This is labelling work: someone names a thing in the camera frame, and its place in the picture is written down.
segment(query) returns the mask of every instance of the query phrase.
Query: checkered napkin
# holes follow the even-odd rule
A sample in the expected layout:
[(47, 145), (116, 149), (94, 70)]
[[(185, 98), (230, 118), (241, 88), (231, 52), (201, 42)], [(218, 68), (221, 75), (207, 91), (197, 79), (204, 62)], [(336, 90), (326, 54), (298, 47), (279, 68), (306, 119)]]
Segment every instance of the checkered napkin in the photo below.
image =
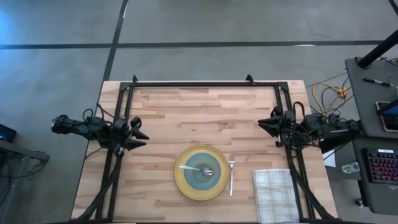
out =
[(299, 211), (288, 169), (253, 172), (259, 223), (298, 223)]

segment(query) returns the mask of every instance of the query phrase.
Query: fork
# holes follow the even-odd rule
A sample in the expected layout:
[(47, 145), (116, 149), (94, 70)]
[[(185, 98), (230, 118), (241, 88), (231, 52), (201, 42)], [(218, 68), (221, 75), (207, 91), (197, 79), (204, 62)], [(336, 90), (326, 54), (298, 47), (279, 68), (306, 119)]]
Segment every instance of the fork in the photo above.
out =
[(229, 156), (229, 166), (231, 166), (231, 173), (229, 175), (229, 179), (231, 180), (231, 185), (229, 186), (229, 196), (232, 196), (232, 188), (233, 188), (233, 181), (234, 181), (232, 170), (233, 170), (234, 165), (235, 165), (234, 155), (231, 154)]

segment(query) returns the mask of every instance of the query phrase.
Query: wooden tabletop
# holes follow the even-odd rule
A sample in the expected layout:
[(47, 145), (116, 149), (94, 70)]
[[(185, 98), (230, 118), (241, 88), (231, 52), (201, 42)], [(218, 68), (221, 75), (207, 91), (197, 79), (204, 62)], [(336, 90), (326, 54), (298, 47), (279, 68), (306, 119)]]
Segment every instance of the wooden tabletop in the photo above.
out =
[[(306, 113), (310, 113), (304, 82), (288, 83), (292, 102), (301, 101)], [(99, 103), (110, 113), (116, 106), (119, 84), (103, 85)], [(257, 120), (269, 117), (274, 106), (275, 92), (271, 87), (135, 88), (130, 119), (141, 117), (141, 131), (150, 140), (123, 157), (114, 221), (257, 222), (252, 172), (287, 169), (285, 149), (275, 147), (275, 138), (257, 125)], [(232, 197), (229, 185), (206, 202), (193, 201), (178, 190), (173, 175), (175, 161), (195, 144), (214, 146), (227, 158), (234, 154)], [(88, 153), (97, 148), (97, 142), (90, 142)], [(303, 156), (312, 192), (337, 217), (320, 150), (307, 147)], [(72, 218), (82, 214), (98, 193), (105, 157), (103, 150), (85, 161)]]

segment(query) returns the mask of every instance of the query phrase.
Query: yellow plate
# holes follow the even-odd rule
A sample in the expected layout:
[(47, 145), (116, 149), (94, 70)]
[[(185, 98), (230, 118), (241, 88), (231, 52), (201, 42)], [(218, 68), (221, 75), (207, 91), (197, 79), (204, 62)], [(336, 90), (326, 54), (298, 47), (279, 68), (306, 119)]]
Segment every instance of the yellow plate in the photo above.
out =
[[(205, 153), (213, 156), (220, 165), (219, 179), (217, 183), (207, 190), (194, 189), (185, 179), (184, 170), (180, 169), (178, 165), (186, 164), (192, 156)], [(190, 199), (193, 200), (210, 200), (217, 197), (225, 189), (229, 179), (229, 164), (224, 155), (214, 147), (206, 145), (196, 145), (184, 150), (178, 157), (174, 167), (174, 179), (180, 191)]]

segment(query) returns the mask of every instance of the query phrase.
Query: keyboard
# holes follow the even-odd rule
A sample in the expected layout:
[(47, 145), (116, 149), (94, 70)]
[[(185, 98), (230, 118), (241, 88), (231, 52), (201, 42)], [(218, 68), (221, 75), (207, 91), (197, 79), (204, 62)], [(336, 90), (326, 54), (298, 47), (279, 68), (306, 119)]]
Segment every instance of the keyboard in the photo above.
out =
[(368, 149), (371, 181), (398, 184), (398, 150)]

